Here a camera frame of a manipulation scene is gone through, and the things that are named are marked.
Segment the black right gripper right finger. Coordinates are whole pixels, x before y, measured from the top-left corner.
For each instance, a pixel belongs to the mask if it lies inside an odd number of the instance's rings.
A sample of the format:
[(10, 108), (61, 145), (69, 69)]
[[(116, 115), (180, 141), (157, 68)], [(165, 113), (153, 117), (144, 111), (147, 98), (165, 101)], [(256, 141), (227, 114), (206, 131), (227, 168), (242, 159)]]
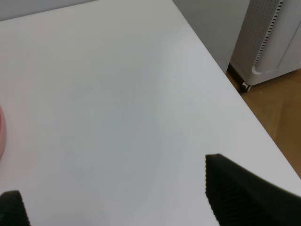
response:
[(221, 154), (206, 155), (206, 196), (221, 226), (299, 226), (301, 198)]

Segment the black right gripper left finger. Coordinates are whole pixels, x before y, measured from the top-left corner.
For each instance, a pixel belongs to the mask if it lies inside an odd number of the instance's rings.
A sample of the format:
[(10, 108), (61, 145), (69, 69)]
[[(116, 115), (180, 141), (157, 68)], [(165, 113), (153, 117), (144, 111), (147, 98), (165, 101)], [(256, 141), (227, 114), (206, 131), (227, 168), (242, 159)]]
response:
[(21, 193), (18, 190), (6, 191), (0, 195), (0, 225), (31, 225)]

